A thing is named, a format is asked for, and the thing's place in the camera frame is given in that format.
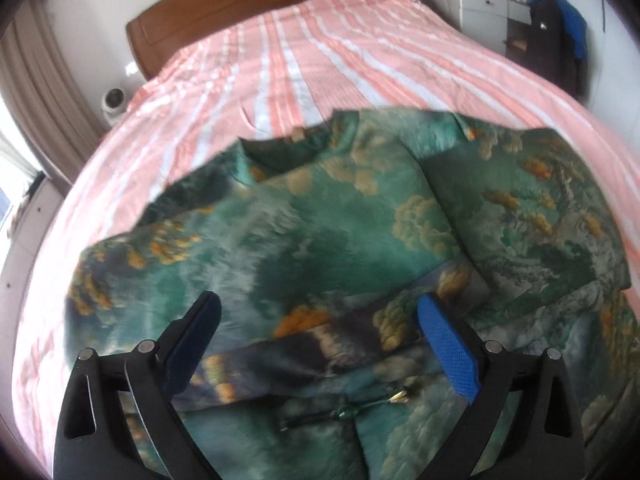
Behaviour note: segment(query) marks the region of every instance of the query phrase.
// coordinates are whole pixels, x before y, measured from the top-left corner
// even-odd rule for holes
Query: patterned garment
[[[65,296],[81,252],[128,232],[169,185],[238,138],[272,139],[335,109],[455,111],[557,130],[593,171],[622,232],[640,314],[640,164],[621,137],[551,83],[449,27],[415,0],[309,0],[185,47],[132,99],[54,220],[16,337],[12,400],[26,445],[51,472]]]
[[[640,414],[629,281],[598,186],[552,130],[336,112],[292,139],[234,144],[86,250],[67,357],[129,351],[214,290],[222,322],[174,405],[223,478],[414,480],[465,408],[414,319],[433,291],[484,339],[562,351],[592,471]]]

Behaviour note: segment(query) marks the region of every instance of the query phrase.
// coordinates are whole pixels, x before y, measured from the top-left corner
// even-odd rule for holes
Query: blue textured pad
[[[453,389],[471,404],[481,387],[478,363],[428,295],[418,300],[418,322]]]

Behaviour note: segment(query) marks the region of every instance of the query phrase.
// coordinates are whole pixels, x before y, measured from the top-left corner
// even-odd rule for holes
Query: bed
[[[614,212],[634,283],[626,294],[640,314],[638,160],[564,92],[420,2],[162,0],[132,20],[127,35],[149,82],[60,209],[18,328],[15,420],[49,472],[69,374],[63,300],[81,251],[131,229],[166,186],[238,137],[295,134],[334,109],[402,105],[556,129],[596,174]]]

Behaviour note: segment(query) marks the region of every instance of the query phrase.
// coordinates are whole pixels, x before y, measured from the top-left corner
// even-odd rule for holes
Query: pink bedspread
[[[181,50],[143,86],[84,168],[33,271],[15,351],[15,418],[51,470],[63,362],[63,299],[79,253],[133,227],[145,205],[237,137],[269,139],[334,108],[455,110],[551,126],[584,157],[623,232],[640,312],[640,164],[564,92],[454,31],[411,0],[310,0]]]

